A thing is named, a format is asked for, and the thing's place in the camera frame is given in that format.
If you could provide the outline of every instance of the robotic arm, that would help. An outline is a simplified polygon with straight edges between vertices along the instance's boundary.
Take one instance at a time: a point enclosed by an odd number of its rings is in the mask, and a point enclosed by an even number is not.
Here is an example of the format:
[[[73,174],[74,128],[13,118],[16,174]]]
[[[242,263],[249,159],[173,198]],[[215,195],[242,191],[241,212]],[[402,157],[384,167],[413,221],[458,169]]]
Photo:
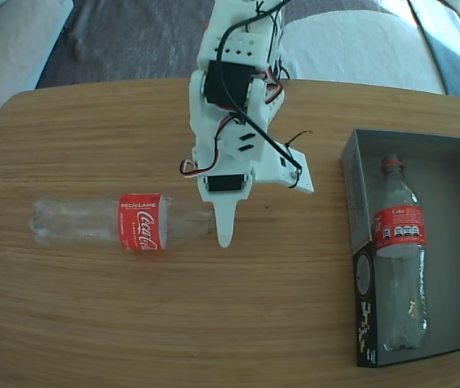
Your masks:
[[[289,1],[215,0],[197,58],[199,69],[190,81],[196,146],[192,160],[183,161],[180,170],[196,178],[202,199],[213,203],[222,247],[230,245],[237,203],[249,197],[254,183],[314,191],[305,155],[268,135],[285,99],[278,80],[278,45],[281,8]]]

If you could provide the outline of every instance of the cardboard box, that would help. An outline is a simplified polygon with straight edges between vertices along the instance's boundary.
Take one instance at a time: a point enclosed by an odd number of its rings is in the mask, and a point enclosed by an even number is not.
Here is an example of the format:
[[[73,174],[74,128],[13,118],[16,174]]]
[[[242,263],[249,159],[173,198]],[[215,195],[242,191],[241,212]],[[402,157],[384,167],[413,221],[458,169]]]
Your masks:
[[[397,154],[424,210],[428,330],[418,349],[378,340],[372,217],[382,203],[381,160]],[[377,368],[460,350],[460,138],[356,130],[343,155],[356,277],[357,364]]]

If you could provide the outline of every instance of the plastic bottle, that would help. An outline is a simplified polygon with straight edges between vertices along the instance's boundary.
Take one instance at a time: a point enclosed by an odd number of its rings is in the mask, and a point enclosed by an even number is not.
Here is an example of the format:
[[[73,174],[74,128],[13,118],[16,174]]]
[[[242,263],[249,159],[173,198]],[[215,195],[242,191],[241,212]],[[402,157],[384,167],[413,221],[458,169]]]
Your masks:
[[[382,160],[385,196],[374,216],[378,338],[388,352],[414,349],[428,330],[422,208],[397,155]]]
[[[161,251],[215,229],[213,210],[161,194],[38,200],[29,225],[43,245],[96,244]]]

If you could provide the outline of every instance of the red label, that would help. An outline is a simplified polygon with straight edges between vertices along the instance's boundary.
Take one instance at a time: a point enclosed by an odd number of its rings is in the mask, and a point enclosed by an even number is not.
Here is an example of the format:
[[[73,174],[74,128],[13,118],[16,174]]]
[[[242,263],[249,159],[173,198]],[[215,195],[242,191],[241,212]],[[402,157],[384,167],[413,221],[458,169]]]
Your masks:
[[[124,249],[161,251],[159,239],[160,194],[126,194],[118,205],[118,234]]]
[[[375,249],[396,244],[425,245],[425,228],[420,206],[395,206],[381,210],[375,219]]]

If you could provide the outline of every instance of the wooden table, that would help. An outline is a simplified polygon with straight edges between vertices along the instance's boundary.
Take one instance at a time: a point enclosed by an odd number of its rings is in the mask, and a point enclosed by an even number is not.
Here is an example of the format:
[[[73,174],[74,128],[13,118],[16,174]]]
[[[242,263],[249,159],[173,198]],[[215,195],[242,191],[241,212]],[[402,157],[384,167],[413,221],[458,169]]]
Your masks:
[[[0,387],[460,386],[460,352],[356,367],[340,153],[354,128],[460,135],[460,99],[288,82],[271,130],[310,161],[316,193],[255,186],[229,249],[215,237],[145,257],[47,249],[42,196],[184,192],[188,80],[28,92],[0,112]]]

